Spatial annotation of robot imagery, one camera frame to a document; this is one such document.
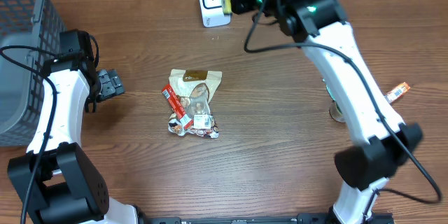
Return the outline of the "teal wet wipes pack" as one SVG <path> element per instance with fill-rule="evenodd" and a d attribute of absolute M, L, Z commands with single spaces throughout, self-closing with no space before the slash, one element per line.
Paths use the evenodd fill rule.
<path fill-rule="evenodd" d="M 325 88 L 327 90 L 327 93 L 329 94 L 330 98 L 334 101 L 335 98 L 333 97 L 333 93 L 332 93 L 329 85 L 326 83 L 326 80 L 324 78 L 322 78 L 322 81 L 325 83 Z"/>

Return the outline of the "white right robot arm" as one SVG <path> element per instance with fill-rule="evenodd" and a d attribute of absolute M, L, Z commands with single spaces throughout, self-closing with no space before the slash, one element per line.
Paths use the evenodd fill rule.
<path fill-rule="evenodd" d="M 276 18 L 321 72 L 349 129 L 352 147 L 336 153 L 343 184 L 322 223 L 392 223 L 372 208 L 398 168 L 414 159 L 423 137 L 407 125 L 382 94 L 364 62 L 339 0 L 227 0 L 235 14 L 256 11 Z"/>

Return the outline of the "brown paper snack bag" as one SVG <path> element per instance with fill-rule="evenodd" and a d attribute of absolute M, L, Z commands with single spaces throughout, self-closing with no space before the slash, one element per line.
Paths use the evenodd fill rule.
<path fill-rule="evenodd" d="M 172 69 L 169 84 L 190 117 L 211 115 L 209 103 L 222 76 L 221 71 Z"/>

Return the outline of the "white printed snack packet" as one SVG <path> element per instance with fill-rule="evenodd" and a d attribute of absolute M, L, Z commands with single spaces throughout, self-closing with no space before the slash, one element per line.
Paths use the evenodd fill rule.
<path fill-rule="evenodd" d="M 207 137 L 211 139 L 216 139 L 219 136 L 219 129 L 216 125 L 213 115 L 195 115 L 194 117 L 190 117 L 193 120 L 193 124 L 188 129 L 183 129 L 177 115 L 172 109 L 173 113 L 171 114 L 168 122 L 168 130 L 171 133 L 175 133 L 181 137 L 186 134 L 194 134 L 199 137 Z"/>

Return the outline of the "orange tissue pack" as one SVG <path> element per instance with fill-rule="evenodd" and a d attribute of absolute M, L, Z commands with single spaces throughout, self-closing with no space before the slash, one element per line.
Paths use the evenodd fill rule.
<path fill-rule="evenodd" d="M 409 90 L 410 86 L 406 82 L 403 82 L 395 86 L 391 91 L 387 92 L 385 94 L 385 98 L 389 104 L 392 104 Z"/>

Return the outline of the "red snack bar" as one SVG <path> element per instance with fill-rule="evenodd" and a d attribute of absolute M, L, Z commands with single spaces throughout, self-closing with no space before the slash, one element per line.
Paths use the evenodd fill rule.
<path fill-rule="evenodd" d="M 187 115 L 186 110 L 181 105 L 180 100 L 177 98 L 176 93 L 174 92 L 170 84 L 167 84 L 162 89 L 162 94 L 171 105 L 171 108 L 177 115 L 181 125 L 183 126 L 183 129 L 188 129 L 193 124 L 193 120 Z"/>

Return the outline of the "green lidded jar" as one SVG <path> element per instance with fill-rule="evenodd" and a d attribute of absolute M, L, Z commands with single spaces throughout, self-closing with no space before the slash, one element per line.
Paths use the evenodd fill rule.
<path fill-rule="evenodd" d="M 333 120 L 339 123 L 345 123 L 344 116 L 335 100 L 332 100 L 330 104 L 329 113 Z"/>

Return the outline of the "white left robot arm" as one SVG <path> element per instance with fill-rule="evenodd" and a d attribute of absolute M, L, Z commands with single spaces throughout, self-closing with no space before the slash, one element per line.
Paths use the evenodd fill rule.
<path fill-rule="evenodd" d="M 86 31 L 63 31 L 60 52 L 33 74 L 43 80 L 36 133 L 8 177 L 22 201 L 21 223 L 144 223 L 138 207 L 110 197 L 106 182 L 81 148 L 83 113 L 124 93 L 116 70 L 97 71 L 99 46 Z"/>

